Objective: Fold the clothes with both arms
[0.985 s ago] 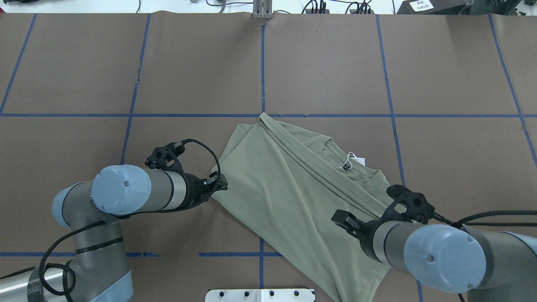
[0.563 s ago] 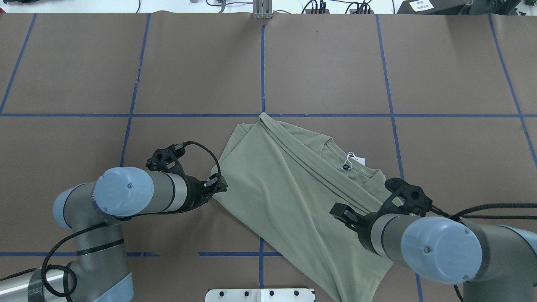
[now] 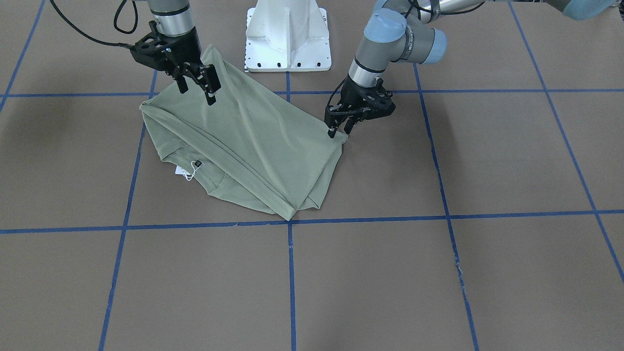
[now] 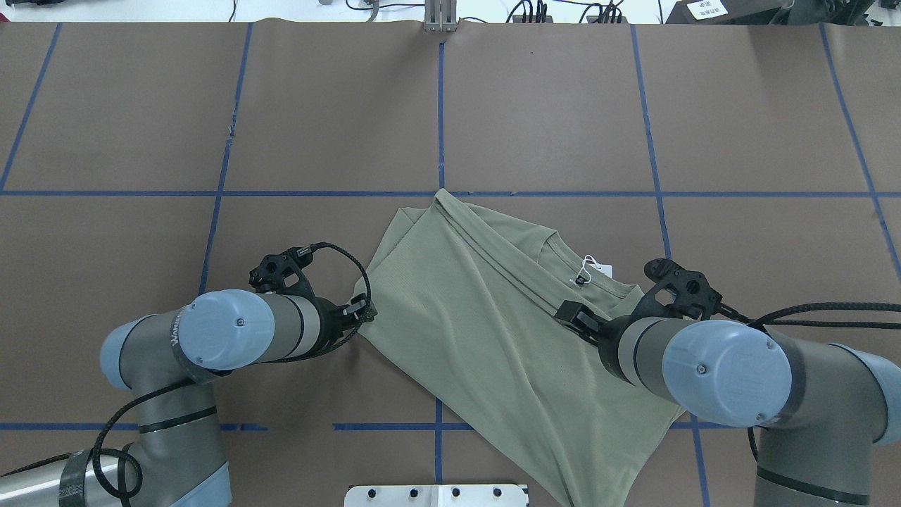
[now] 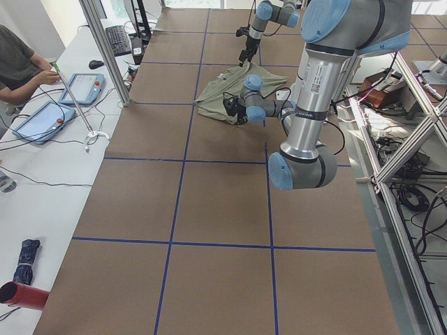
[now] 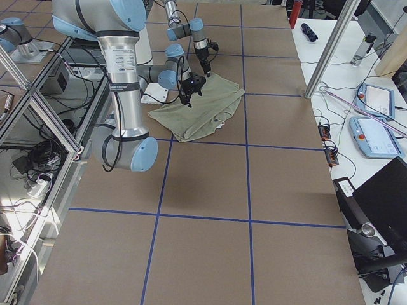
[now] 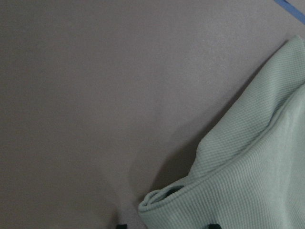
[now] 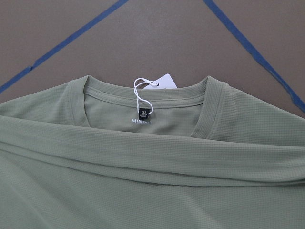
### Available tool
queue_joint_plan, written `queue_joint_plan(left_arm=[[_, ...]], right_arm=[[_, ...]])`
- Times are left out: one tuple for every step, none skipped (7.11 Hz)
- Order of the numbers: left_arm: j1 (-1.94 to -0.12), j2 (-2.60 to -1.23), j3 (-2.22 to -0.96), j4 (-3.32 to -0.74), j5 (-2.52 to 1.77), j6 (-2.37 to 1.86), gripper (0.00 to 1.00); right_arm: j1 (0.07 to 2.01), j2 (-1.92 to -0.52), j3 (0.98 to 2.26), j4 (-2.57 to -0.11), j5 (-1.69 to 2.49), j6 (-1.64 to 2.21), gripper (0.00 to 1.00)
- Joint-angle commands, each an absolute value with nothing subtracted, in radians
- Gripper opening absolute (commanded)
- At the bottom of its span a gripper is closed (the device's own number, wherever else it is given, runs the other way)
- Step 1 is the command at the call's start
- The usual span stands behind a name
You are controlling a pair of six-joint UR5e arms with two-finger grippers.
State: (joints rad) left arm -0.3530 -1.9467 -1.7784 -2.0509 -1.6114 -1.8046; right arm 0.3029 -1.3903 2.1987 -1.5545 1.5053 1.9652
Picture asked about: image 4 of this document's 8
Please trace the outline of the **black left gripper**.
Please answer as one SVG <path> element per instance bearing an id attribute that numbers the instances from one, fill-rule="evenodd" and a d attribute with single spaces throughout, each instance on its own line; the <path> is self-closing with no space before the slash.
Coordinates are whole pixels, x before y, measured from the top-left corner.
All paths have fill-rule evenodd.
<path id="1" fill-rule="evenodd" d="M 317 298 L 317 302 L 321 335 L 325 340 L 318 353 L 329 353 L 338 349 L 360 330 L 361 325 L 373 322 L 379 314 L 366 294 L 358 294 L 350 302 L 341 305 L 325 298 Z"/>

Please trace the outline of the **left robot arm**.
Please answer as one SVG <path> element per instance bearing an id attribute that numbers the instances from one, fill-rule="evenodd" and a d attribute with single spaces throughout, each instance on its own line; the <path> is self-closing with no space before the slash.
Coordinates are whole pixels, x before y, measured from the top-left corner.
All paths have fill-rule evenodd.
<path id="1" fill-rule="evenodd" d="M 93 445 L 2 475 L 4 506 L 228 506 L 213 383 L 250 365 L 302 361 L 341 346 L 376 311 L 366 295 L 322 298 L 210 292 L 121 325 L 104 340 L 103 374 L 134 399 Z"/>

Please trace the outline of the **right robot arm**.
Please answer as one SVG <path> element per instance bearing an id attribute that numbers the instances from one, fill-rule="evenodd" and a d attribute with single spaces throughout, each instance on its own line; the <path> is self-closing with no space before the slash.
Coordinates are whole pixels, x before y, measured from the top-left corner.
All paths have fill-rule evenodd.
<path id="1" fill-rule="evenodd" d="M 873 450 L 899 441 L 888 359 L 658 302 L 603 318 L 566 301 L 554 318 L 614 377 L 709 423 L 760 429 L 756 506 L 870 505 Z"/>

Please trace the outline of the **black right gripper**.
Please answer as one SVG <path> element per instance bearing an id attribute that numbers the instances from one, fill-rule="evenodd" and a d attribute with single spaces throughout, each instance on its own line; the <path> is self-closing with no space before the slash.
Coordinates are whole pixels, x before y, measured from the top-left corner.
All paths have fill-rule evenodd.
<path id="1" fill-rule="evenodd" d="M 633 384 L 626 378 L 619 360 L 622 335 L 634 319 L 630 315 L 603 318 L 587 305 L 577 301 L 563 301 L 553 315 L 553 320 L 572 331 L 580 339 L 598 350 L 599 359 L 606 371 L 615 378 Z"/>

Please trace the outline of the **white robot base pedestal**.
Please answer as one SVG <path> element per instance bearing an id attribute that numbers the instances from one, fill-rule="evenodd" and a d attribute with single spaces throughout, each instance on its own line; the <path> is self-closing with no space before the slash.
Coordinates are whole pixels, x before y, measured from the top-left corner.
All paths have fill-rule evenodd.
<path id="1" fill-rule="evenodd" d="M 529 506 L 520 484 L 358 485 L 348 489 L 344 506 Z"/>

